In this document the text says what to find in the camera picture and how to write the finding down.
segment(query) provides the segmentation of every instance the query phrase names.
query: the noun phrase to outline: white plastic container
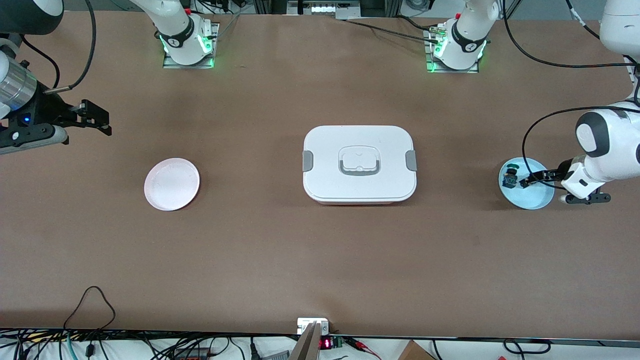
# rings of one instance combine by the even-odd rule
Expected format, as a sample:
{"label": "white plastic container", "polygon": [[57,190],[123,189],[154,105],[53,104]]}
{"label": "white plastic container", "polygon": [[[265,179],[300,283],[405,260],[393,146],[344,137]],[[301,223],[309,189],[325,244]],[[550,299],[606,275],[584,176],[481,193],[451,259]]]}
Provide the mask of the white plastic container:
{"label": "white plastic container", "polygon": [[390,204],[417,184],[413,141],[397,126],[319,126],[302,155],[305,191],[321,204]]}

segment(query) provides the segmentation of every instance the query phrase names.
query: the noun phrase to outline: brown table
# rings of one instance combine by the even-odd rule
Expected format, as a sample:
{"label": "brown table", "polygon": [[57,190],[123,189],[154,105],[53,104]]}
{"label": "brown table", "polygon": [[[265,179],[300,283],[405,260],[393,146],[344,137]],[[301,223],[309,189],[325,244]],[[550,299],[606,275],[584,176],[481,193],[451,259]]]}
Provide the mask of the brown table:
{"label": "brown table", "polygon": [[[540,211],[513,208],[496,186],[530,123],[624,98],[624,69],[534,63],[498,23],[480,74],[427,74],[420,42],[324,17],[243,16],[214,69],[163,70],[144,14],[97,18],[91,71],[63,96],[105,107],[113,136],[71,129],[68,146],[0,158],[0,326],[61,326],[97,284],[116,328],[292,332],[315,315],[351,334],[640,340],[640,180],[608,184],[610,204]],[[620,60],[575,22],[513,28],[545,59]],[[70,83],[88,14],[31,38]],[[50,84],[50,65],[22,55]],[[578,116],[542,123],[529,155],[554,167],[579,154]],[[413,197],[371,207],[307,197],[302,143],[323,124],[405,128],[419,162]],[[142,186],[171,157],[191,160],[202,188],[166,213]],[[107,313],[94,293],[70,325],[96,327]]]}

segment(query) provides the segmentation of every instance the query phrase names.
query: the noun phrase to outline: round plate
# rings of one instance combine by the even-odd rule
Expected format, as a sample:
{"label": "round plate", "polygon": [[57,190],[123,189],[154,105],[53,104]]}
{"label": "round plate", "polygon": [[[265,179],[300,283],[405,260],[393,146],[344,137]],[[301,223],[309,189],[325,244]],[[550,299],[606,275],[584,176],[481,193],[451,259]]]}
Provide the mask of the round plate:
{"label": "round plate", "polygon": [[198,169],[180,158],[167,159],[149,172],[145,180],[145,197],[156,209],[173,211],[193,200],[200,187]]}
{"label": "round plate", "polygon": [[[531,167],[531,172],[547,169],[536,160],[527,158],[527,162],[529,163],[529,167]],[[549,204],[549,202],[551,202],[554,198],[554,192],[556,189],[541,183],[535,183],[527,188],[522,188],[520,184],[516,185],[513,189],[504,187],[502,185],[502,178],[507,172],[507,165],[509,164],[518,165],[520,167],[516,173],[518,181],[529,176],[529,171],[527,170],[527,165],[524,164],[524,160],[522,158],[513,158],[509,160],[504,163],[500,169],[500,173],[498,174],[498,186],[500,187],[500,191],[502,191],[504,197],[507,198],[510,203],[518,206],[519,208],[536,210],[544,208]]]}

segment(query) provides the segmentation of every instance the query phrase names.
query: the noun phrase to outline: black connector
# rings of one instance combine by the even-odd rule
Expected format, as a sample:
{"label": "black connector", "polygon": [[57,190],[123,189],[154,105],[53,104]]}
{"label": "black connector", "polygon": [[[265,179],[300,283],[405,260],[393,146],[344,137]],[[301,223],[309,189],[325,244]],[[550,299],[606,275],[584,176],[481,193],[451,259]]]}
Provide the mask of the black connector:
{"label": "black connector", "polygon": [[93,346],[93,344],[89,344],[86,346],[86,350],[84,351],[84,356],[87,357],[87,359],[91,356],[93,356],[95,354],[95,346]]}
{"label": "black connector", "polygon": [[255,344],[253,343],[253,338],[251,338],[251,360],[262,360],[260,355],[258,354],[258,349],[255,348]]}

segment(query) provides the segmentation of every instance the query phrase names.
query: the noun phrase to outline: white floor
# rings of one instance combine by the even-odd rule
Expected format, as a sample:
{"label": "white floor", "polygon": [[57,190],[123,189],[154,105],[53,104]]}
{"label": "white floor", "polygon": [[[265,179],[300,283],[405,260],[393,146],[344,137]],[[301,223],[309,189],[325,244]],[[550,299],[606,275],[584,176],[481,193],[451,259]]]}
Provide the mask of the white floor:
{"label": "white floor", "polygon": [[[395,339],[359,339],[365,343],[371,350],[378,353],[382,360],[397,360],[406,346],[408,340]],[[251,359],[249,348],[249,338],[234,338],[244,351],[246,360]],[[255,338],[256,348],[260,356],[265,357],[276,354],[278,352],[289,350],[295,346],[295,341],[283,337]],[[175,340],[157,340],[152,344],[162,349],[175,343]],[[436,358],[433,351],[433,345],[429,340],[418,340],[417,343],[427,350]],[[109,360],[149,360],[153,354],[149,347],[142,341],[129,340],[112,340],[103,341],[105,351]],[[210,341],[203,342],[203,347],[208,347]],[[225,338],[218,338],[212,346],[213,352],[218,352],[227,344]],[[84,351],[87,342],[73,343],[74,352],[78,360],[85,360]],[[92,360],[105,360],[99,345],[94,342],[95,355],[91,356]],[[524,350],[541,350],[544,345],[523,344]],[[0,359],[12,360],[13,347],[0,349]],[[438,341],[438,349],[442,360],[498,360],[500,356],[504,356],[507,360],[522,360],[520,356],[510,354],[502,347],[502,343],[487,343],[475,341]],[[32,349],[28,360],[31,360],[37,347]],[[356,351],[345,345],[342,348],[320,351],[320,360],[334,360],[342,356],[348,356],[345,360],[376,360],[372,355]],[[43,349],[40,355],[41,360],[61,360],[58,353],[58,344],[49,344]],[[580,360],[638,360],[640,359],[640,348],[616,348],[616,347],[590,347],[577,345],[552,345],[551,351],[543,355],[526,355],[526,360],[560,360],[560,359],[580,359]],[[62,360],[73,360],[68,351],[67,344],[62,346]],[[215,357],[215,360],[242,360],[240,351],[230,345],[226,351]]]}

